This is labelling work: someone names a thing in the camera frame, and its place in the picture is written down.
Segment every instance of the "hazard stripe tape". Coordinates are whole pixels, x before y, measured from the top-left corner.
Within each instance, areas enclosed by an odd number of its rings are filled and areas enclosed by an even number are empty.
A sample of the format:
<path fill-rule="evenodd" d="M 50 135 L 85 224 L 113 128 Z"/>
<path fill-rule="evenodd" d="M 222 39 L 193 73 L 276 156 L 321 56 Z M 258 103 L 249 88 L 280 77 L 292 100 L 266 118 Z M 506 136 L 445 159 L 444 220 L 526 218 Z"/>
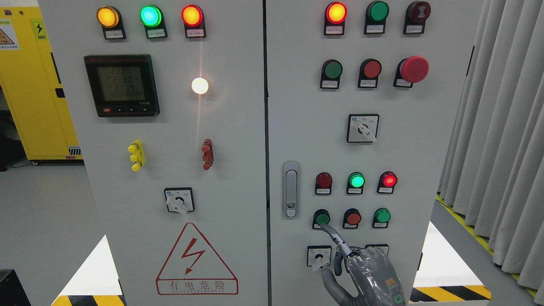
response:
<path fill-rule="evenodd" d="M 491 293 L 483 286 L 441 286 L 412 288 L 410 302 L 458 302 L 491 300 Z"/>
<path fill-rule="evenodd" d="M 59 296 L 51 306 L 127 306 L 122 295 Z"/>
<path fill-rule="evenodd" d="M 481 246 L 483 246 L 486 251 L 491 254 L 491 256 L 493 256 L 493 250 L 489 248 L 489 244 L 487 244 L 487 241 L 485 241 L 481 236 L 477 235 L 475 232 L 474 232 L 474 229 L 471 228 L 470 226 L 468 226 L 466 223 L 465 223 L 465 219 L 463 219 L 463 217 L 459 216 L 459 214 L 457 214 L 455 211 L 453 211 L 452 207 L 448 204 L 446 204 L 444 202 L 444 200 L 442 200 L 442 198 L 437 195 L 436 196 L 436 200 L 442 204 L 442 206 L 459 222 L 461 223 L 461 225 L 472 235 L 472 237 L 474 237 L 474 239 L 476 239 L 476 241 L 478 241 Z M 520 275 L 517 274 L 517 273 L 511 273 L 510 275 L 512 275 L 512 277 L 518 281 L 519 278 L 520 278 Z M 524 287 L 522 286 L 523 288 L 525 288 L 525 290 L 527 290 L 527 292 L 532 295 L 533 297 L 536 297 L 536 290 L 534 290 L 533 288 L 529 288 L 529 287 Z"/>

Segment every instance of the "yellow cabinet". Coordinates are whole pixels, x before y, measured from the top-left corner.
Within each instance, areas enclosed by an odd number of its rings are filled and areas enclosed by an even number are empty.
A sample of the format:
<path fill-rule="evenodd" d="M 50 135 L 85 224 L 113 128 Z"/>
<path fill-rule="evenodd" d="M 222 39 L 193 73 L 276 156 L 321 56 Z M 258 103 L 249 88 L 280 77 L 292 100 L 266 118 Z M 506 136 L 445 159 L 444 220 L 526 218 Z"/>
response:
<path fill-rule="evenodd" d="M 0 8 L 0 85 L 29 160 L 82 159 L 37 7 Z"/>

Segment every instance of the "digital power meter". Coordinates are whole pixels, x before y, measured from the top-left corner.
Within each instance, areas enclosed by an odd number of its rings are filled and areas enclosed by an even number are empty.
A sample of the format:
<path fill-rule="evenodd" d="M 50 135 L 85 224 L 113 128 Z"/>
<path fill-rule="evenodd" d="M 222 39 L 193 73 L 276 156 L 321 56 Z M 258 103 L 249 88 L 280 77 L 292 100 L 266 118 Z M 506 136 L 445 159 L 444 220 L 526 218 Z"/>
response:
<path fill-rule="evenodd" d="M 84 57 L 99 117 L 152 117 L 160 113 L 149 54 Z"/>

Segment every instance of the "green indicator light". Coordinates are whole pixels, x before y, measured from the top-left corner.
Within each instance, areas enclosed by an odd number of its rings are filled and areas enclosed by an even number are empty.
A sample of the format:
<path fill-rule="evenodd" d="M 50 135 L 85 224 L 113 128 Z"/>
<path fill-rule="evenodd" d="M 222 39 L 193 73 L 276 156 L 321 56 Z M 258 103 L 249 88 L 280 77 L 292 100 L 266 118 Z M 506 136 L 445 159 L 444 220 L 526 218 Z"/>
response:
<path fill-rule="evenodd" d="M 380 208 L 376 210 L 376 213 L 374 214 L 374 218 L 378 220 L 380 223 L 386 223 L 391 220 L 391 213 L 387 208 Z"/>
<path fill-rule="evenodd" d="M 163 20 L 159 8 L 154 5 L 146 5 L 140 11 L 141 21 L 148 27 L 156 27 Z"/>
<path fill-rule="evenodd" d="M 328 224 L 331 218 L 325 214 L 318 215 L 316 218 L 316 223 L 319 225 Z"/>
<path fill-rule="evenodd" d="M 360 172 L 355 172 L 349 176 L 348 181 L 353 188 L 361 188 L 364 185 L 364 176 Z"/>
<path fill-rule="evenodd" d="M 389 15 L 389 6 L 383 1 L 376 1 L 368 11 L 368 17 L 374 22 L 384 20 L 387 15 Z"/>
<path fill-rule="evenodd" d="M 342 65 L 339 62 L 330 62 L 325 67 L 325 74 L 329 78 L 337 78 L 342 74 Z"/>

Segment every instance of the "floor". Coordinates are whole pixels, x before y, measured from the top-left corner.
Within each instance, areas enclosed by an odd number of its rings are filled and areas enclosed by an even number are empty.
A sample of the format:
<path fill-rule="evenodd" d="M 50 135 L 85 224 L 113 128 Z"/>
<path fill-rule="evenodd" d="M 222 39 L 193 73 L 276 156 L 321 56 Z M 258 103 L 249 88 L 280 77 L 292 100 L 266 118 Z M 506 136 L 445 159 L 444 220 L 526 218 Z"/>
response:
<path fill-rule="evenodd" d="M 121 293 L 83 166 L 10 169 L 0 173 L 0 186 L 0 264 L 16 269 L 32 305 L 48 305 L 58 294 Z M 431 221 L 415 286 L 481 280 L 493 294 L 491 306 L 536 305 L 440 204 Z"/>

